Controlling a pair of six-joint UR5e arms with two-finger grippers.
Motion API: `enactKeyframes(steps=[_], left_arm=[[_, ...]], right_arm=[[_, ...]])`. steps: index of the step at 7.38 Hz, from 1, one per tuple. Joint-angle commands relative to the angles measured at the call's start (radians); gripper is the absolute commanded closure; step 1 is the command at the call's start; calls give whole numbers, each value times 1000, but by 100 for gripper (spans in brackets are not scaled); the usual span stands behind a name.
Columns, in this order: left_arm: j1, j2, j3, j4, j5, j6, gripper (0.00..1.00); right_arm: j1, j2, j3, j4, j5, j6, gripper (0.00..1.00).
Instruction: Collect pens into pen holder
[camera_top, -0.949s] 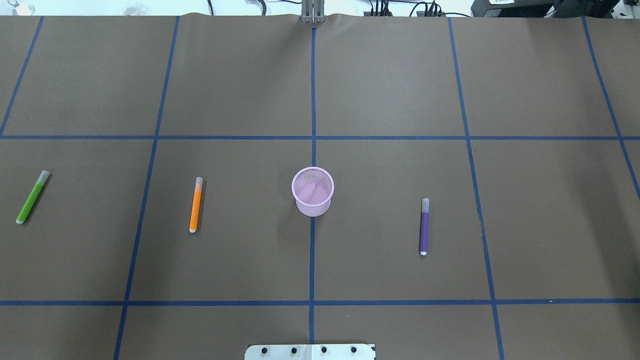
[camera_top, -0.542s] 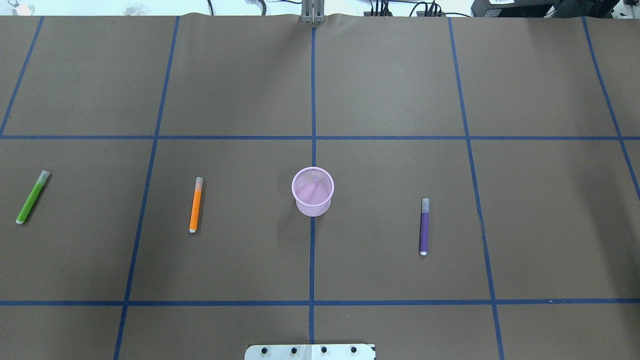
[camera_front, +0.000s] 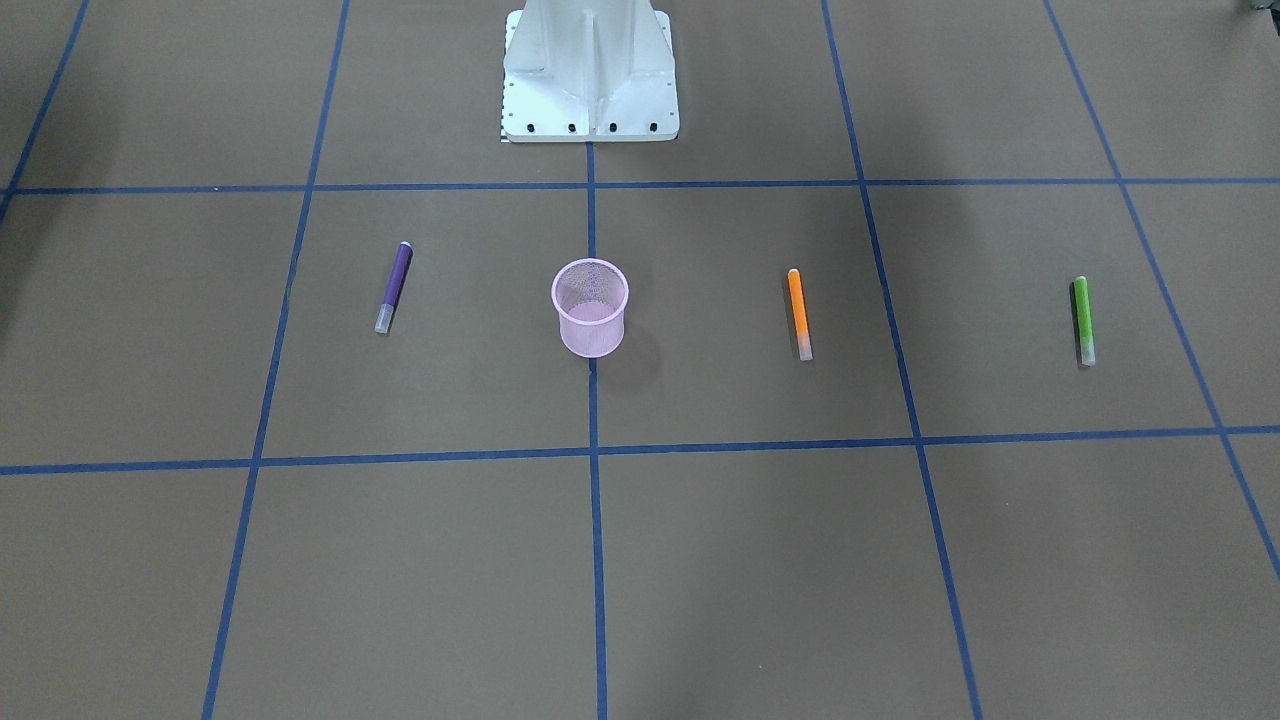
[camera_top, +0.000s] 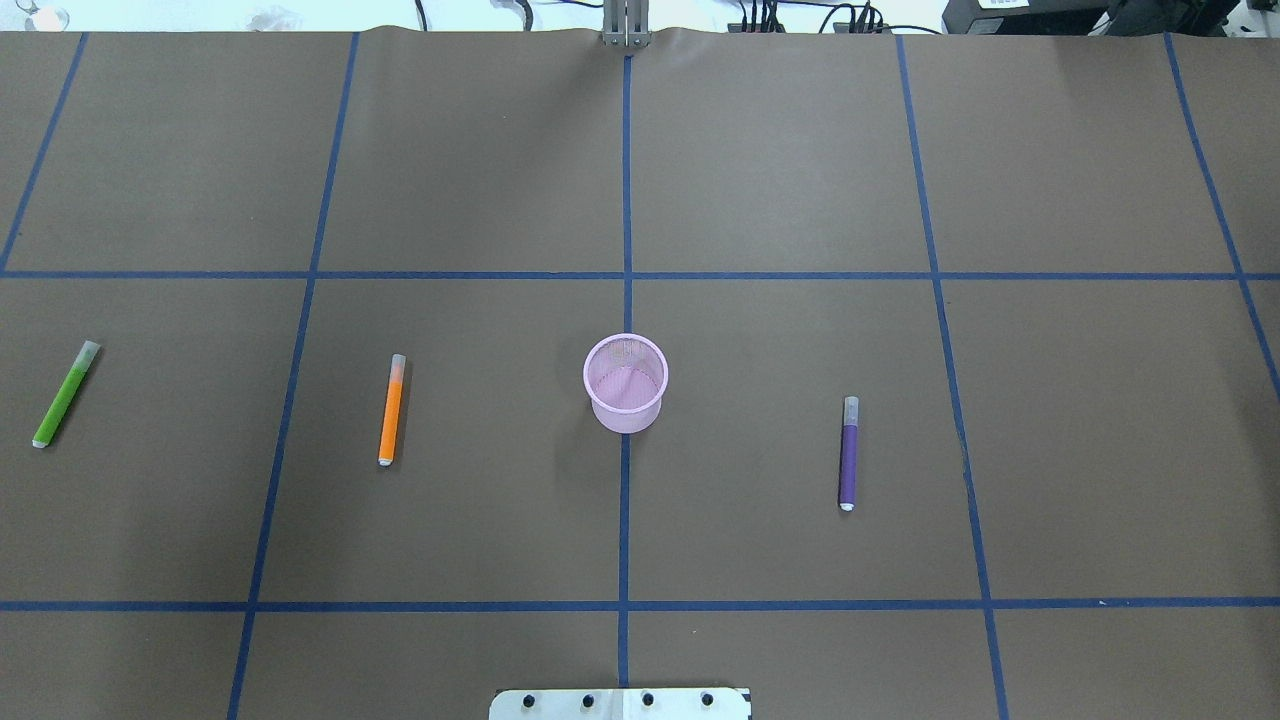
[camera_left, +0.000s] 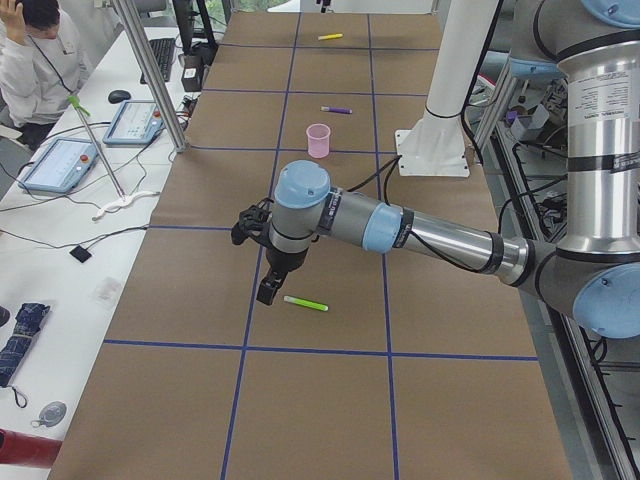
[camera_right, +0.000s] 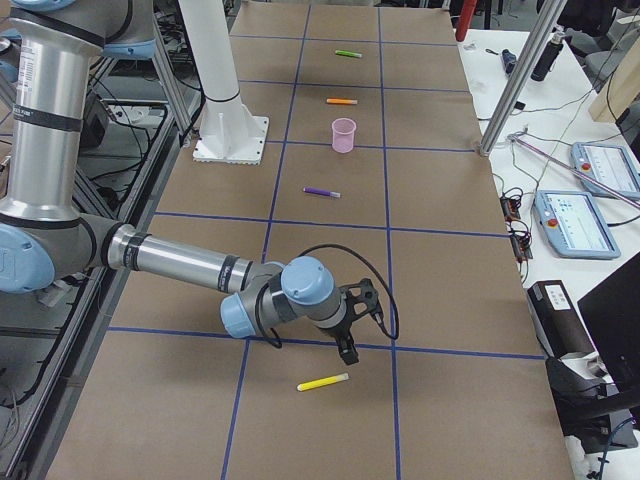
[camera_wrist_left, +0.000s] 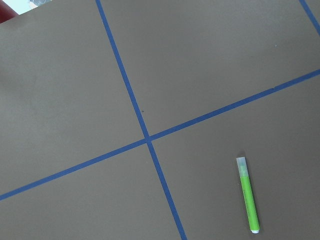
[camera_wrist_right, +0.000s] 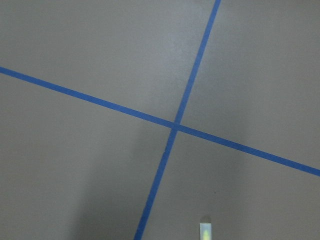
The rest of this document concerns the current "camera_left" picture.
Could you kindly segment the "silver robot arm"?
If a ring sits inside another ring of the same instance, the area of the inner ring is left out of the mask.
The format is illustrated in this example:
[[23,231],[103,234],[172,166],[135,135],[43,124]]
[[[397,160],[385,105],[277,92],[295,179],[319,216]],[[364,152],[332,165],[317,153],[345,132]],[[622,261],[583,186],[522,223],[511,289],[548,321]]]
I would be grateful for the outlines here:
[[315,162],[280,173],[259,215],[271,304],[315,235],[367,251],[405,248],[523,289],[607,338],[639,333],[639,5],[522,1],[511,61],[568,82],[567,217],[556,244],[472,229],[335,187]]

